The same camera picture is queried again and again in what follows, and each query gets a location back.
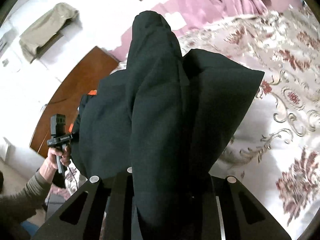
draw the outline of round metal bolt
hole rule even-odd
[[[96,182],[99,181],[99,177],[98,177],[98,176],[92,176],[92,177],[89,179],[89,181],[90,181],[91,183],[96,183]]]
[[[229,183],[236,183],[236,182],[237,182],[237,179],[236,179],[235,177],[230,176],[230,177],[227,178],[227,181],[228,181]]]

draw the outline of white wall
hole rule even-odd
[[[6,163],[29,179],[43,158],[29,148],[33,131],[60,83],[94,47],[113,50],[134,17],[168,0],[19,0],[0,28],[0,37],[14,33],[9,49],[0,55],[0,136],[14,146]],[[35,20],[59,2],[80,12],[80,21],[63,30],[58,40],[39,60],[25,61],[19,36]],[[2,61],[8,59],[7,67]]]

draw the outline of human hand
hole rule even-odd
[[[56,148],[49,148],[47,159],[48,159],[50,166],[57,170],[58,165],[57,165],[57,157],[56,156],[61,156],[62,157],[60,159],[61,163],[64,166],[69,166],[71,163],[70,154],[71,154],[71,148],[69,145],[66,146],[64,152],[61,152],[60,150],[58,150]]]

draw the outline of person's arm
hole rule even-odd
[[[18,223],[36,214],[36,209],[44,203],[49,193],[53,176],[58,168],[57,155],[62,156],[62,164],[65,166],[70,164],[70,147],[67,147],[64,153],[50,148],[48,157],[40,169],[19,193],[0,196],[1,212],[15,219]]]

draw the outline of folded black cloth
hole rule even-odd
[[[82,98],[73,161],[103,179],[132,166],[143,239],[175,239],[188,192],[223,152],[263,75],[200,49],[182,57],[164,18],[143,12],[133,22],[127,69]]]

